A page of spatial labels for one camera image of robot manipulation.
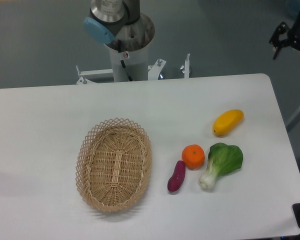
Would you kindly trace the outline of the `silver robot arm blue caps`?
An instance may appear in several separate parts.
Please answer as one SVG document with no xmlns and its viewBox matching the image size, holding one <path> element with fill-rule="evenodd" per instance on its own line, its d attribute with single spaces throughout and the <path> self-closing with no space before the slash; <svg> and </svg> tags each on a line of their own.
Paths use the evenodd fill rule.
<svg viewBox="0 0 300 240">
<path fill-rule="evenodd" d="M 140 12 L 140 1 L 93 0 L 83 26 L 92 39 L 107 47 L 115 82 L 158 79 L 165 61 L 158 59 L 148 67 L 148 46 L 155 36 L 155 26 Z M 293 26 L 280 23 L 269 43 L 275 58 L 286 47 L 300 52 L 300 8 Z"/>
</svg>

